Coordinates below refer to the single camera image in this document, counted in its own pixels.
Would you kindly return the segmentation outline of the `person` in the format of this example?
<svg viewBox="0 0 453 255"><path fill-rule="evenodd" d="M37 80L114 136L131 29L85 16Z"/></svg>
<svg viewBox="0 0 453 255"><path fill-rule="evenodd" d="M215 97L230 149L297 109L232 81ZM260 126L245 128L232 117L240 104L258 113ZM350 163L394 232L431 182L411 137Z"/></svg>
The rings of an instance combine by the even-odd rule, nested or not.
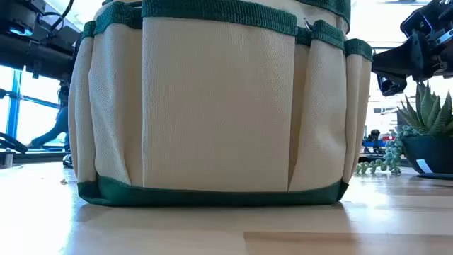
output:
<svg viewBox="0 0 453 255"><path fill-rule="evenodd" d="M46 132L44 135L33 139L27 147L30 149L41 148L44 144L56 139L61 133L65 134L64 139L64 150L69 151L69 124L68 124L68 99L69 99L69 88L62 86L58 91L59 99L59 110L55 118L54 126Z"/></svg>

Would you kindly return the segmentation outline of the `blue window frame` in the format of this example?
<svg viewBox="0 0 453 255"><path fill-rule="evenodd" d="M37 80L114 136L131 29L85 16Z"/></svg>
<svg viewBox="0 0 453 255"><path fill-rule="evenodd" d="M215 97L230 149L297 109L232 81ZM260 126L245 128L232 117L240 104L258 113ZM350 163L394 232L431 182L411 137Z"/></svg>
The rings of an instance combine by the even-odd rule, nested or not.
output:
<svg viewBox="0 0 453 255"><path fill-rule="evenodd" d="M29 72L0 66L0 89L21 96L0 99L0 132L28 143L53 127L59 81L43 76L34 79Z"/></svg>

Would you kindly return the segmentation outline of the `spiky green succulent plant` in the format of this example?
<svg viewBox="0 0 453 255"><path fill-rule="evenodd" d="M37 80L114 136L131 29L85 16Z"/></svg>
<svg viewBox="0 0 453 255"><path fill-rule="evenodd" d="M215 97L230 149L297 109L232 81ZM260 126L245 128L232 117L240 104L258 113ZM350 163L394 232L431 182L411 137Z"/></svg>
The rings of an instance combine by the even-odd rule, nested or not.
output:
<svg viewBox="0 0 453 255"><path fill-rule="evenodd" d="M431 91L429 83L418 82L413 107L406 97L398 114L407 122L397 133L402 137L453 137L453 101L450 92L441 98Z"/></svg>

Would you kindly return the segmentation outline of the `dark plant pot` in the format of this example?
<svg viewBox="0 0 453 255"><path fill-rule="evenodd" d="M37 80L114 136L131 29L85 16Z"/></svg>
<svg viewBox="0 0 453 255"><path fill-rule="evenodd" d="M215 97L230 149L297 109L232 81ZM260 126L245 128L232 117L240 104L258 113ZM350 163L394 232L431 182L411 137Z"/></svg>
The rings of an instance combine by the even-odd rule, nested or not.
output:
<svg viewBox="0 0 453 255"><path fill-rule="evenodd" d="M406 137L403 150L418 177L453 181L453 137Z"/></svg>

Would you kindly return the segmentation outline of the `trailing bead succulent plant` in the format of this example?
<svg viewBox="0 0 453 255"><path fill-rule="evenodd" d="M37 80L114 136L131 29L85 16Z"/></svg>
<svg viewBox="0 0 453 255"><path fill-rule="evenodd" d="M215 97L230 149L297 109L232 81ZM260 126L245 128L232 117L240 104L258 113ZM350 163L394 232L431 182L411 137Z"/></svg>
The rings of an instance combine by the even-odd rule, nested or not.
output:
<svg viewBox="0 0 453 255"><path fill-rule="evenodd" d="M404 153L403 138L417 137L420 134L409 125L398 126L396 138L385 144L384 156L381 159L373 159L371 162L358 163L355 169L356 174L374 174L376 170L390 171L393 175L401 173L401 160Z"/></svg>

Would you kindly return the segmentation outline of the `black aluminium table frame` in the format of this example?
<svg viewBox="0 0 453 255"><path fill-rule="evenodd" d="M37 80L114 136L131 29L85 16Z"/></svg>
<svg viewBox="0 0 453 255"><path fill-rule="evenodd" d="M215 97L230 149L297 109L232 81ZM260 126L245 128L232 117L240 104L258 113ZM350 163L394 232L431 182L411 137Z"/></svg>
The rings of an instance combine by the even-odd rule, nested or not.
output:
<svg viewBox="0 0 453 255"><path fill-rule="evenodd" d="M61 161L65 167L73 167L70 152L62 147L29 149L15 138L0 132L0 169L11 168L16 164L55 161Z"/></svg>

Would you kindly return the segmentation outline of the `beige gardening bag green trim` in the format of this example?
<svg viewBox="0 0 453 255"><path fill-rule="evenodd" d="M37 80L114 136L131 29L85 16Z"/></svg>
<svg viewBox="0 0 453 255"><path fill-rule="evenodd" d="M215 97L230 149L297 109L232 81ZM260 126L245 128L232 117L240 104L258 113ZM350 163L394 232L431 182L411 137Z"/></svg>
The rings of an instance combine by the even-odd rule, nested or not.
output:
<svg viewBox="0 0 453 255"><path fill-rule="evenodd" d="M359 158L372 49L350 0L107 0L69 92L91 204L318 205Z"/></svg>

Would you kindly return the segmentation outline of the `background work table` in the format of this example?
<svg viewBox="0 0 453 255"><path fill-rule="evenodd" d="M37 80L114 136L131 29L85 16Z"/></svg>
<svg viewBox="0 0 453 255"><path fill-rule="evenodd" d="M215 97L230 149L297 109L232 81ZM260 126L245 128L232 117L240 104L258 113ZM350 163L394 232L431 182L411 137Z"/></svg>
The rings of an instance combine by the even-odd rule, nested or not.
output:
<svg viewBox="0 0 453 255"><path fill-rule="evenodd" d="M387 144L390 140L362 141L358 162L371 162L378 159L383 160L386 154Z"/></svg>

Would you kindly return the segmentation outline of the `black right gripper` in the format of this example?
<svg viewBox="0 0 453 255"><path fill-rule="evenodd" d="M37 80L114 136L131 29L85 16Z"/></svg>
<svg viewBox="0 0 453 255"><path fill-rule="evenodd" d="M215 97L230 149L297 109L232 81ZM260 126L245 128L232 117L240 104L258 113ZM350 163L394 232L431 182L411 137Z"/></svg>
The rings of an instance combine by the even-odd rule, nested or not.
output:
<svg viewBox="0 0 453 255"><path fill-rule="evenodd" d="M423 53L420 36L414 33L402 45L374 55L372 71L417 74L416 80L434 76L453 79L453 6L423 6L416 13L422 17L420 29L429 29L423 32L427 51ZM387 78L378 74L377 83L383 96L400 94L407 87L405 76Z"/></svg>

